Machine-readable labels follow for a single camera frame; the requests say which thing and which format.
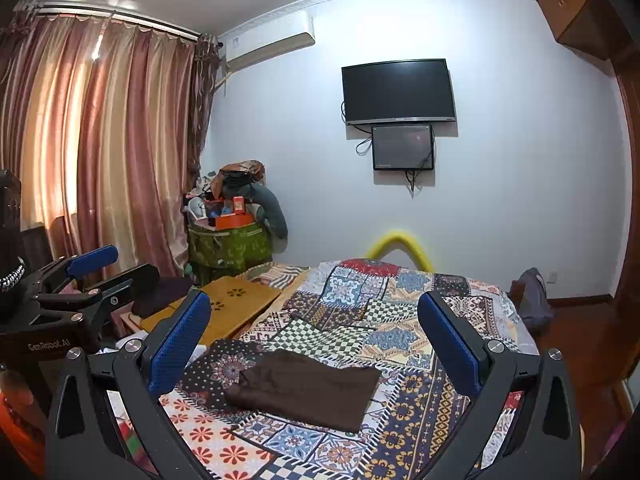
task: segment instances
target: orange object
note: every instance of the orange object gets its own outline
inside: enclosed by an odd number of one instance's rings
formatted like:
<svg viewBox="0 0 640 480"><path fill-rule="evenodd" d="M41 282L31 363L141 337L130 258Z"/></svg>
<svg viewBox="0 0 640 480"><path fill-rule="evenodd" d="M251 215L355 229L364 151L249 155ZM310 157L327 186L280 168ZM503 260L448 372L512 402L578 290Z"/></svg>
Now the orange object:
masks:
<svg viewBox="0 0 640 480"><path fill-rule="evenodd" d="M9 413L10 408L0 394L0 431L14 446L18 455L37 476L44 478L44 436L37 438L18 425Z"/></svg>
<svg viewBox="0 0 640 480"><path fill-rule="evenodd" d="M243 227L254 223L254 217L247 213L231 213L216 218L216 231L220 229L231 229L233 227Z"/></svg>
<svg viewBox="0 0 640 480"><path fill-rule="evenodd" d="M234 197L234 213L244 213L244 196Z"/></svg>

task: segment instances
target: yellow foam noodle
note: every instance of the yellow foam noodle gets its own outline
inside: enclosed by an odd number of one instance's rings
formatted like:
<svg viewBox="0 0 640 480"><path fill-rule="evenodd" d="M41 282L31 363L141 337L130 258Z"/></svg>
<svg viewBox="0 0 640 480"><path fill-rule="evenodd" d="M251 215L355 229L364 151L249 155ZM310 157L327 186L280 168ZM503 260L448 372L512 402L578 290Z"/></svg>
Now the yellow foam noodle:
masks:
<svg viewBox="0 0 640 480"><path fill-rule="evenodd" d="M433 272L433 266L431 265L431 261L428 259L427 254L424 252L424 249L414 237L405 231L389 231L386 235L380 238L372 248L369 249L366 257L371 260L377 260L385 253L386 248L394 243L402 244L406 247L409 255L412 256L419 264L419 270L423 270L424 272Z"/></svg>

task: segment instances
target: baseboard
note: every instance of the baseboard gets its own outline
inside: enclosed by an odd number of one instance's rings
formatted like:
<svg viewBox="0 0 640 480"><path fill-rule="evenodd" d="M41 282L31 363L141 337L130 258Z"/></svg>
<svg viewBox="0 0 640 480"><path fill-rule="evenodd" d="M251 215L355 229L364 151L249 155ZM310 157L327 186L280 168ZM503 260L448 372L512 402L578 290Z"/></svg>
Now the baseboard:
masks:
<svg viewBox="0 0 640 480"><path fill-rule="evenodd" d="M561 308L564 306L611 303L613 301L613 297L610 294L603 294L600 296L575 296L574 298L549 298L547 301L553 308Z"/></svg>

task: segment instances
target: bed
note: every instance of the bed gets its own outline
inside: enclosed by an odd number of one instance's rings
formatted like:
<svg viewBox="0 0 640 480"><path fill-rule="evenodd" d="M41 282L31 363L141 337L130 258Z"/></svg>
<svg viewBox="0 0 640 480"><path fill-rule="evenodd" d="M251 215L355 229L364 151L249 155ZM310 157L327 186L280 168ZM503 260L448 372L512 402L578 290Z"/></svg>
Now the bed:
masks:
<svg viewBox="0 0 640 480"><path fill-rule="evenodd" d="M537 354L513 303L495 285L375 260L277 267L246 276L284 290L238 339L218 340L185 368L160 402L214 478L326 480L411 478L444 442L469 400L456 393L420 328L418 298L437 290L484 338ZM288 349L334 367L375 366L382 376L358 433L237 410L222 388L260 354ZM477 468L495 457L519 393L510 394ZM127 419L125 413L116 416Z"/></svg>

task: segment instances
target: backpack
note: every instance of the backpack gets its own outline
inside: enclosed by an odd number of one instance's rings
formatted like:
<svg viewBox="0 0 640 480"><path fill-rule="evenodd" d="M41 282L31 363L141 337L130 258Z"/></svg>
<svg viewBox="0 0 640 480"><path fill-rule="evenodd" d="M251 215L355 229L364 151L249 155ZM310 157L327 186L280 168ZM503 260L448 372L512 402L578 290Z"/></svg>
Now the backpack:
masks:
<svg viewBox="0 0 640 480"><path fill-rule="evenodd" d="M522 273L519 281L524 282L525 289L518 314L530 332L537 332L554 316L546 300L545 280L535 267L531 267Z"/></svg>

